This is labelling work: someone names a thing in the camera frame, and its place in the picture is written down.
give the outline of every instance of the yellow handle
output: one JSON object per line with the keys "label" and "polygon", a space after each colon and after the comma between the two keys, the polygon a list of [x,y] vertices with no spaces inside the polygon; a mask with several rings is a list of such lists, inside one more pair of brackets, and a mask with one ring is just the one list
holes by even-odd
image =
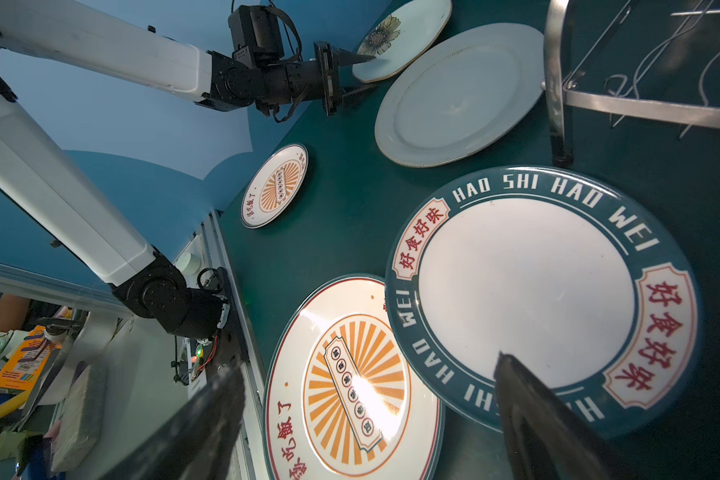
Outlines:
{"label": "yellow handle", "polygon": [[27,398],[29,398],[29,390],[24,390],[22,393],[19,393],[18,395],[14,396],[13,398],[7,400],[6,402],[3,402],[0,404],[0,418],[5,417],[9,413],[14,412],[17,408],[22,406],[26,403]]}

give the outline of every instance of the small round plate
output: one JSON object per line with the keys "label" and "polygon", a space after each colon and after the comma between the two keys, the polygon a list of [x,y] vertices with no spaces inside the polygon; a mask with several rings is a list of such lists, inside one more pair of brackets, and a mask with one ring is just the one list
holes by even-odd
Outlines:
{"label": "small round plate", "polygon": [[405,69],[376,115],[378,148],[406,167],[465,158],[512,129],[536,104],[544,36],[495,23],[445,40]]}
{"label": "small round plate", "polygon": [[402,228],[386,283],[413,370],[496,430],[499,352],[605,437],[667,410],[698,360],[700,293],[672,236],[566,170],[490,168],[434,192]]}
{"label": "small round plate", "polygon": [[384,282],[321,286],[283,333],[266,389],[272,476],[426,480],[443,407],[413,375],[389,329]]}
{"label": "small round plate", "polygon": [[451,17],[451,0],[413,0],[395,10],[363,39],[358,53],[375,60],[352,66],[360,82],[378,82],[427,51]]}
{"label": "small round plate", "polygon": [[259,168],[242,199],[240,218],[259,228],[277,218],[296,196],[307,172],[307,149],[293,144],[275,152]]}

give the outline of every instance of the plate rim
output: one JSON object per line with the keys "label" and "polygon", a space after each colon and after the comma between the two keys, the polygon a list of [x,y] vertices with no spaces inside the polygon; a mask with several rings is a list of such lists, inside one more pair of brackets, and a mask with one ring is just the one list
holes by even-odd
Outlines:
{"label": "plate rim", "polygon": [[[408,3],[401,5],[397,10],[400,10],[400,9],[403,8],[405,5],[408,5],[409,3],[412,3],[412,2],[415,2],[415,1],[416,1],[416,0],[411,0],[411,1],[408,2]],[[352,68],[352,76],[355,77],[357,80],[359,80],[360,82],[362,82],[362,83],[364,83],[364,84],[370,84],[370,83],[375,83],[375,82],[381,82],[382,80],[386,80],[386,79],[388,79],[388,78],[392,78],[392,77],[395,76],[396,74],[402,72],[403,70],[405,70],[406,68],[408,68],[408,66],[409,66],[410,64],[412,64],[413,62],[416,62],[416,60],[417,60],[419,57],[421,57],[423,54],[425,54],[425,53],[432,47],[432,45],[438,40],[438,38],[440,38],[440,35],[443,33],[443,30],[445,30],[445,26],[446,26],[446,25],[448,24],[448,22],[451,20],[451,15],[453,14],[453,10],[454,10],[453,1],[452,1],[452,0],[448,0],[448,14],[445,15],[445,17],[444,17],[445,20],[444,20],[443,24],[440,25],[440,29],[438,30],[438,32],[437,32],[436,34],[434,34],[434,36],[432,37],[432,40],[427,44],[426,47],[424,47],[424,49],[423,49],[421,52],[419,52],[419,53],[417,53],[415,56],[413,56],[413,58],[412,58],[411,60],[409,60],[406,64],[404,64],[402,67],[398,68],[397,70],[395,70],[394,72],[390,73],[389,75],[385,75],[384,77],[374,78],[373,80],[363,80],[362,78],[360,78],[360,77],[358,77],[357,75],[355,75],[355,69]],[[367,37],[368,34],[373,31],[374,28],[376,28],[377,26],[379,26],[380,24],[382,24],[382,22],[384,22],[384,20],[385,20],[387,17],[384,17],[381,22],[377,23],[376,25],[373,26],[373,28],[371,28],[370,30],[368,30],[368,32],[365,33],[365,37]]]}
{"label": "plate rim", "polygon": [[[459,178],[455,178],[452,181],[449,181],[446,184],[443,184],[441,187],[433,190],[430,194],[424,196],[423,201],[420,202],[412,210],[412,212],[408,216],[405,217],[404,223],[402,224],[401,228],[398,229],[398,233],[394,237],[395,242],[394,242],[394,245],[392,246],[392,249],[390,250],[390,254],[387,259],[387,263],[385,266],[385,274],[386,274],[385,280],[388,277],[391,277],[394,275],[394,270],[392,268],[392,265],[394,264],[394,259],[396,259],[398,244],[400,242],[400,239],[403,238],[408,225],[410,224],[412,219],[415,218],[417,212],[419,212],[420,209],[423,206],[425,206],[431,199],[438,197],[438,192],[441,192],[441,190],[446,190],[447,188],[450,188],[453,186],[461,186],[463,181],[466,181],[466,178],[477,177],[477,176],[484,174],[485,172],[488,172],[490,170],[494,170],[494,171],[502,171],[503,170],[503,171],[510,171],[510,172],[512,172],[512,171],[523,172],[523,171],[536,170],[536,171],[545,171],[545,172],[556,173],[556,174],[564,174],[567,178],[572,178],[572,179],[576,179],[576,180],[584,180],[585,182],[587,182],[589,184],[594,184],[599,189],[608,190],[610,193],[612,193],[613,195],[615,195],[619,198],[626,198],[633,205],[638,206],[640,208],[640,210],[642,210],[640,212],[641,214],[643,214],[651,219],[652,227],[654,227],[655,225],[659,226],[659,228],[654,229],[654,231],[663,231],[663,233],[666,234],[668,239],[672,241],[670,248],[674,247],[677,250],[677,252],[682,256],[682,259],[686,263],[686,267],[683,269],[683,271],[685,271],[689,277],[691,287],[692,287],[692,294],[693,294],[694,300],[696,302],[696,334],[695,334],[696,336],[694,339],[694,343],[693,343],[692,347],[690,348],[690,354],[688,356],[688,361],[685,366],[685,369],[678,375],[677,380],[674,383],[674,385],[672,385],[672,387],[669,389],[669,391],[667,391],[667,393],[664,394],[664,396],[658,401],[657,405],[653,405],[652,407],[650,407],[648,409],[643,409],[643,415],[640,416],[640,418],[637,422],[635,422],[632,418],[623,419],[623,421],[619,425],[611,426],[608,429],[606,429],[604,432],[597,431],[597,430],[596,430],[596,432],[598,432],[599,435],[602,435],[605,438],[615,438],[615,437],[623,436],[627,433],[631,433],[638,429],[648,426],[654,420],[661,417],[662,415],[667,413],[671,408],[674,407],[674,405],[677,403],[677,401],[679,400],[681,395],[688,388],[694,372],[696,371],[696,369],[699,368],[701,354],[702,354],[701,350],[702,350],[704,339],[705,339],[705,320],[706,320],[705,317],[706,316],[704,314],[704,302],[703,302],[703,298],[702,298],[701,286],[698,282],[698,279],[696,278],[696,274],[694,272],[694,269],[692,268],[690,261],[688,260],[688,257],[685,255],[685,252],[682,251],[682,248],[680,248],[680,245],[677,243],[677,240],[675,240],[675,237],[664,226],[664,224],[661,221],[659,221],[658,218],[656,218],[650,211],[648,211],[647,208],[645,208],[642,204],[640,204],[633,197],[624,194],[624,192],[622,192],[621,190],[611,187],[608,184],[603,183],[602,180],[599,180],[597,178],[594,178],[594,177],[591,177],[591,176],[588,176],[585,174],[581,174],[579,172],[573,172],[573,171],[569,171],[569,170],[565,170],[565,169],[561,169],[561,168],[546,167],[546,166],[540,166],[540,165],[529,165],[529,164],[501,165],[501,166],[497,166],[497,167],[476,170],[476,171],[470,172],[468,174],[462,175]],[[632,278],[631,274],[630,274],[630,279],[632,280],[632,283],[634,286],[635,279]],[[385,285],[384,296],[386,297],[386,296],[388,296],[389,292],[392,290],[393,286],[392,286],[392,282],[387,282],[387,281],[384,282],[384,285]],[[637,314],[640,309],[639,305],[636,303],[634,308],[635,308],[635,312],[636,312],[635,314]],[[387,309],[387,315],[389,317],[390,325],[397,325],[397,322],[395,322],[394,319],[392,318],[393,311],[396,311],[396,310],[394,310],[393,306],[390,306]],[[392,327],[392,331],[395,334],[395,337],[397,337],[397,331],[399,328],[400,328],[399,326]],[[608,370],[609,366],[616,364],[616,362],[618,362],[618,360],[622,357],[622,353],[623,353],[624,349],[629,346],[630,341],[632,340],[632,336],[633,336],[632,331],[634,328],[635,328],[635,325],[633,324],[632,327],[630,328],[630,337],[626,339],[626,342],[622,345],[621,350],[616,354],[616,356],[613,359],[611,359],[609,361],[609,363],[607,365],[605,365],[605,367],[603,367],[601,370],[598,370],[592,376],[589,376],[585,379],[579,380],[578,382],[570,384],[570,386],[573,386],[576,384],[581,384],[581,383],[587,382],[595,377],[602,376],[604,374],[604,372],[606,370]],[[450,351],[446,350],[440,344],[440,342],[437,341],[437,338],[434,336],[434,334],[432,335],[432,337],[433,337],[433,339],[436,340],[437,348],[447,352],[448,357],[454,357],[453,354],[450,353]],[[402,345],[407,345],[407,344],[403,343],[400,340],[398,340],[398,344],[401,346],[400,350],[403,352],[403,356],[405,357],[406,361],[408,362],[408,364],[410,365],[411,369],[414,371],[416,376],[418,376],[418,378],[422,380],[422,382],[427,386],[427,388],[429,388],[432,391],[432,393],[436,395],[437,398],[440,398],[444,404],[448,405],[449,408],[455,410],[456,412],[459,413],[459,415],[461,415],[464,418],[468,418],[471,421],[474,421],[482,426],[490,428],[491,430],[495,430],[496,432],[502,432],[501,427],[500,427],[500,422],[497,422],[497,424],[488,423],[488,422],[484,421],[482,418],[479,418],[479,417],[473,415],[470,411],[465,410],[462,406],[460,406],[459,404],[452,401],[453,400],[452,398],[446,398],[446,396],[442,396],[440,393],[442,391],[442,389],[440,388],[440,386],[437,383],[432,382],[431,379],[428,378],[428,372],[421,368],[421,366],[419,365],[420,362],[412,362],[408,358],[407,349],[404,349],[402,347]],[[469,370],[473,377],[484,378],[480,374],[474,372],[472,369],[469,369],[468,367],[466,367],[463,363],[461,363],[461,362],[459,362],[459,363],[466,370]],[[562,387],[558,387],[556,389],[559,390],[559,389],[564,389],[567,387],[568,386],[562,386]]]}
{"label": "plate rim", "polygon": [[[277,347],[275,348],[275,354],[272,356],[272,359],[269,362],[269,369],[267,370],[267,377],[266,377],[266,383],[264,386],[264,393],[262,396],[262,430],[264,434],[264,453],[266,456],[266,467],[267,471],[269,473],[270,478],[278,478],[274,475],[274,465],[272,458],[269,453],[269,432],[267,429],[267,406],[269,405],[269,390],[272,384],[272,374],[275,371],[275,362],[277,361],[277,357],[280,353],[280,347],[282,346],[283,341],[286,339],[286,335],[288,331],[290,331],[291,326],[298,318],[299,314],[301,313],[302,309],[309,304],[312,299],[314,299],[317,295],[319,295],[321,292],[329,288],[330,286],[333,286],[337,283],[345,282],[346,280],[374,280],[375,282],[381,283],[384,287],[384,298],[386,298],[386,290],[387,285],[384,281],[384,278],[382,278],[379,275],[374,274],[344,274],[337,276],[336,278],[329,280],[322,285],[320,285],[318,288],[316,288],[313,292],[311,292],[307,298],[304,299],[303,302],[301,302],[298,305],[298,308],[291,316],[290,320],[286,324],[286,328],[280,333],[280,338],[277,341]],[[400,349],[400,353],[403,355],[403,359],[408,362],[408,359],[405,358],[405,355],[402,353],[402,349]],[[416,373],[416,371],[411,367],[410,362],[408,363],[408,368],[411,370],[411,375],[416,376],[419,380],[422,381],[422,384],[424,384],[427,389],[432,392],[432,389],[429,388],[429,385]],[[438,401],[438,419],[435,424],[436,431],[434,433],[435,436],[435,442],[432,446],[431,452],[432,452],[432,460],[430,461],[429,465],[427,466],[426,470],[424,471],[423,475],[419,480],[432,480],[432,476],[434,475],[434,470],[437,468],[439,461],[440,461],[440,452],[442,450],[443,445],[443,436],[445,432],[445,402],[442,398],[437,396],[434,392],[432,392],[432,396]]]}
{"label": "plate rim", "polygon": [[304,171],[302,172],[301,178],[298,179],[298,183],[296,184],[296,187],[293,189],[293,195],[291,195],[290,198],[288,198],[288,201],[284,203],[280,211],[277,213],[277,215],[270,218],[268,221],[264,222],[260,225],[251,225],[248,222],[246,222],[246,216],[245,216],[245,201],[240,203],[240,221],[242,222],[242,225],[245,228],[249,228],[250,230],[255,230],[257,228],[261,228],[262,226],[268,225],[270,222],[272,222],[275,218],[280,216],[282,212],[286,211],[286,208],[291,204],[293,199],[296,197],[298,191],[301,189],[302,184],[304,183],[304,178],[307,176],[307,169],[309,168],[309,152],[307,151],[307,147],[305,147],[303,144],[288,144],[285,147],[277,149],[277,151],[273,152],[271,155],[269,155],[269,158],[267,158],[261,167],[256,171],[256,173],[253,174],[253,177],[251,177],[250,182],[248,182],[248,185],[246,185],[246,188],[243,190],[243,198],[245,198],[245,195],[248,193],[248,189],[251,187],[251,184],[256,179],[256,176],[263,170],[264,167],[267,166],[269,161],[278,153],[281,151],[290,148],[290,147],[300,147],[302,150],[304,150]]}
{"label": "plate rim", "polygon": [[[539,32],[535,27],[532,27],[532,26],[530,26],[530,25],[528,25],[528,24],[515,23],[515,22],[496,22],[496,23],[489,23],[489,24],[479,25],[479,26],[477,26],[477,27],[470,28],[469,30],[465,30],[465,31],[463,31],[463,32],[460,32],[460,33],[454,35],[453,37],[446,38],[446,39],[443,40],[441,43],[439,43],[438,45],[436,45],[435,48],[436,48],[436,47],[439,47],[439,46],[442,45],[443,43],[448,42],[448,41],[451,40],[452,38],[458,37],[459,35],[466,34],[466,33],[468,33],[468,32],[472,32],[472,31],[477,31],[477,30],[483,29],[483,28],[493,27],[493,26],[495,26],[495,25],[515,25],[515,26],[521,26],[521,27],[524,27],[524,28],[530,28],[530,29],[534,30],[536,33],[538,33],[538,34],[540,35],[541,46],[542,46],[542,47],[544,46],[544,34],[543,34],[542,32]],[[415,61],[421,60],[421,58],[424,56],[424,54],[429,53],[429,52],[432,52],[432,50],[427,50],[426,52],[423,52],[418,58],[416,58]],[[408,168],[434,168],[434,167],[440,167],[441,165],[450,164],[450,163],[453,163],[453,162],[455,162],[455,161],[459,161],[459,160],[462,160],[462,159],[464,159],[464,158],[470,157],[471,155],[474,155],[474,154],[476,154],[477,152],[479,152],[479,151],[481,151],[481,150],[484,150],[485,148],[488,148],[488,147],[491,146],[492,144],[494,144],[494,143],[496,143],[497,141],[499,141],[499,140],[500,140],[503,136],[505,136],[507,133],[509,133],[510,130],[512,130],[513,128],[515,128],[515,127],[518,125],[518,123],[521,122],[521,121],[528,115],[528,113],[529,113],[531,110],[533,110],[533,108],[534,108],[534,107],[536,106],[536,104],[538,103],[539,98],[541,98],[541,94],[543,93],[543,92],[541,91],[541,88],[539,87],[539,88],[538,88],[538,93],[537,93],[537,95],[536,95],[536,99],[534,100],[534,102],[532,103],[532,105],[528,108],[528,110],[526,110],[524,114],[522,114],[515,122],[512,123],[512,125],[509,125],[509,126],[506,128],[506,130],[504,130],[503,132],[501,132],[498,136],[496,136],[495,138],[493,138],[493,139],[492,139],[490,142],[488,142],[486,145],[483,145],[482,147],[477,147],[477,148],[468,149],[468,152],[463,153],[463,154],[460,154],[460,155],[458,155],[458,156],[456,156],[456,157],[448,156],[448,157],[447,157],[447,160],[434,160],[434,161],[428,162],[428,163],[426,163],[426,164],[413,164],[413,163],[410,163],[410,162],[408,162],[408,161],[406,161],[406,160],[401,160],[401,159],[399,159],[399,158],[394,158],[393,155],[390,155],[390,153],[389,153],[387,150],[384,149],[384,147],[382,146],[382,142],[379,141],[380,135],[379,135],[378,129],[379,129],[379,119],[382,117],[382,109],[384,108],[385,104],[389,104],[389,103],[391,102],[391,100],[388,101],[389,92],[390,92],[390,91],[393,91],[394,86],[396,85],[396,83],[397,83],[397,82],[400,82],[402,78],[403,78],[403,75],[401,75],[400,78],[398,78],[397,80],[395,80],[394,83],[392,84],[392,86],[389,88],[389,90],[387,90],[387,93],[384,94],[384,99],[382,100],[381,104],[379,105],[378,112],[376,113],[376,121],[374,122],[374,139],[376,140],[376,146],[377,146],[378,149],[382,152],[382,154],[384,154],[384,156],[385,156],[386,158],[390,159],[392,162],[394,162],[394,163],[396,163],[396,164],[398,164],[398,165],[401,165],[401,166],[403,166],[403,167],[408,167]]]}

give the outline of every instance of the robotic arm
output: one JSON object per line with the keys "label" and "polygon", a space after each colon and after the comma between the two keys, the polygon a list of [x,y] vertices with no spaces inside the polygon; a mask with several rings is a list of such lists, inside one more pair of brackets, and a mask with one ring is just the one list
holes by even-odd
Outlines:
{"label": "robotic arm", "polygon": [[[278,18],[293,30],[298,45],[286,60],[280,60]],[[0,48],[77,65],[216,110],[255,102],[269,116],[280,104],[293,108],[299,101],[322,98],[332,114],[356,92],[340,87],[338,67],[373,59],[317,42],[316,60],[298,61],[296,29],[274,7],[241,6],[229,24],[236,46],[232,57],[174,42],[75,0],[0,0]],[[0,189],[135,314],[157,318],[176,335],[212,335],[224,301],[187,288],[178,269],[46,135],[1,78]]]}

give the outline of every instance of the flower design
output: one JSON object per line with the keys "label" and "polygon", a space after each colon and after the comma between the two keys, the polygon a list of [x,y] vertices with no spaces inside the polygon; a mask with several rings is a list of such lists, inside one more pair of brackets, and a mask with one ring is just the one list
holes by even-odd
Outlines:
{"label": "flower design", "polygon": [[400,26],[400,19],[389,15],[384,22],[378,24],[371,33],[365,37],[360,44],[358,53],[362,55],[380,55],[392,46],[392,40],[400,35],[399,30],[395,30]]}

